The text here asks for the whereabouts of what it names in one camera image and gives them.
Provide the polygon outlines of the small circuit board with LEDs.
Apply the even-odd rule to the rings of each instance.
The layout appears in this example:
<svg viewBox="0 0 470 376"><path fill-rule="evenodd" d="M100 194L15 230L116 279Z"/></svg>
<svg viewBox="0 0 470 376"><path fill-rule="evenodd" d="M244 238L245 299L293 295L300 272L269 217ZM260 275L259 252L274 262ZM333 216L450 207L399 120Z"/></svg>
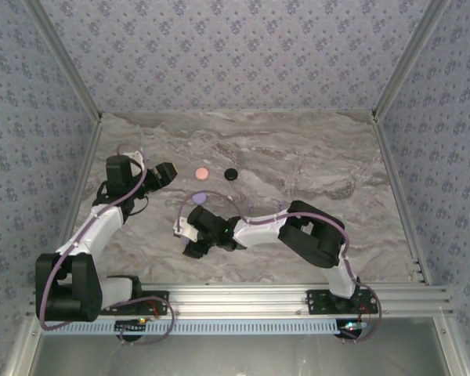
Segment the small circuit board with LEDs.
<svg viewBox="0 0 470 376"><path fill-rule="evenodd" d="M367 323L355 320L337 320L339 333L338 338L357 340L361 336L363 329L367 327Z"/></svg>
<svg viewBox="0 0 470 376"><path fill-rule="evenodd" d="M146 330L146 319L116 320L114 332L117 334L143 333Z"/></svg>

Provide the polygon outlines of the grey metal panel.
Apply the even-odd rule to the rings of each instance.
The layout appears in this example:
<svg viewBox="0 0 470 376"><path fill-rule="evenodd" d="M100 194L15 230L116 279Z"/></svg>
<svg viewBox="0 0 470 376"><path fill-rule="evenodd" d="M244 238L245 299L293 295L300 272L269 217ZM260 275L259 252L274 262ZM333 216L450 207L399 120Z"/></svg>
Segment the grey metal panel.
<svg viewBox="0 0 470 376"><path fill-rule="evenodd" d="M343 344L328 336L48 336L28 376L450 376L434 345Z"/></svg>

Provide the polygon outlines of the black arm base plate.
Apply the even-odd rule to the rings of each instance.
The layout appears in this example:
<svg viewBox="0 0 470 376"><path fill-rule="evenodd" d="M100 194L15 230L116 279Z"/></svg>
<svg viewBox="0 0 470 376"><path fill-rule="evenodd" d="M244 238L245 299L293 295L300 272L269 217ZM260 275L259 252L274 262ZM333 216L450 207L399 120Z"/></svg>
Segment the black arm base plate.
<svg viewBox="0 0 470 376"><path fill-rule="evenodd" d="M333 295L329 290L308 290L305 303L310 315L358 315L378 313L378 304L368 290L359 290L351 298Z"/></svg>
<svg viewBox="0 0 470 376"><path fill-rule="evenodd" d="M169 301L168 291L144 291L140 302L129 305L111 306L103 309L100 314L109 316L166 316L168 307L162 301L150 299L150 297L160 298Z"/></svg>

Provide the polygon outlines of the wide aluminium mounting rail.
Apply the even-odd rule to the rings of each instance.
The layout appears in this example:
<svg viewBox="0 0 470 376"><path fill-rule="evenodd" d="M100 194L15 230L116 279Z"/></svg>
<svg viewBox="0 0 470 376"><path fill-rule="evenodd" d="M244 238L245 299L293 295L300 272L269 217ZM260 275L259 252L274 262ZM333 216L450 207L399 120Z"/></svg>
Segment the wide aluminium mounting rail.
<svg viewBox="0 0 470 376"><path fill-rule="evenodd" d="M383 317L434 317L454 313L446 288L416 283L369 283ZM309 315L308 290L324 284L144 284L168 291L180 319L297 319Z"/></svg>

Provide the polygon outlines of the aluminium frame post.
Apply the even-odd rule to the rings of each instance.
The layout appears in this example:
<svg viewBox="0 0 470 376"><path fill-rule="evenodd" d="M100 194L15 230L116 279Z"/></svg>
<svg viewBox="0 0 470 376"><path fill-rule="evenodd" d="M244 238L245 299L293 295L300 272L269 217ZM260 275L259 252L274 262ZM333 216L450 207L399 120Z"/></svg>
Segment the aluminium frame post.
<svg viewBox="0 0 470 376"><path fill-rule="evenodd" d="M433 321L450 376L470 376L470 359L456 319L438 316Z"/></svg>
<svg viewBox="0 0 470 376"><path fill-rule="evenodd" d="M20 325L2 376L28 376L42 336L36 316L28 316Z"/></svg>
<svg viewBox="0 0 470 376"><path fill-rule="evenodd" d="M376 122L386 115L449 4L450 0L429 0L373 109Z"/></svg>
<svg viewBox="0 0 470 376"><path fill-rule="evenodd" d="M61 71L64 73L75 94L78 96L81 105L92 120L99 121L101 118L101 111L92 98L87 85L75 66L74 60L71 58L67 48L64 46L62 39L59 36L54 23L50 20L48 13L45 11L44 6L41 4L40 0L21 0L21 2L28 11L39 34L45 40L45 43L56 59Z"/></svg>

